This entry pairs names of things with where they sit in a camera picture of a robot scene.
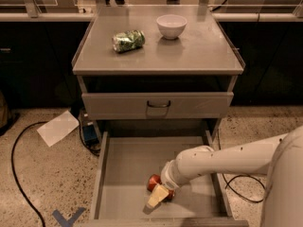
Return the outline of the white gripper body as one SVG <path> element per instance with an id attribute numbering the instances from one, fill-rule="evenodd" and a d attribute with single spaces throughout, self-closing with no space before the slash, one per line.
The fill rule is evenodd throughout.
<path id="1" fill-rule="evenodd" d="M 169 162 L 166 162 L 160 174 L 161 183 L 168 190 L 176 190 L 180 187 L 180 185 L 172 177 L 173 169 L 174 169 L 174 161 L 171 160 Z"/>

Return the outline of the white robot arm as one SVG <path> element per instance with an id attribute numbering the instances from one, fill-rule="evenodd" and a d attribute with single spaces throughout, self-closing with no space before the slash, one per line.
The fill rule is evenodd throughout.
<path id="1" fill-rule="evenodd" d="M 252 143 L 214 150 L 199 146 L 166 162 L 146 203 L 154 208 L 169 192 L 207 174 L 265 175 L 260 227 L 303 227 L 303 127 Z"/>

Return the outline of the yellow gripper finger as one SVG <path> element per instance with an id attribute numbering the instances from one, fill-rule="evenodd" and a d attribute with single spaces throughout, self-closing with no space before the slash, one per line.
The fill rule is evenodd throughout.
<path id="1" fill-rule="evenodd" d="M 157 184 L 151 192 L 143 212 L 147 215 L 151 213 L 168 195 L 169 190 L 162 184 Z"/>

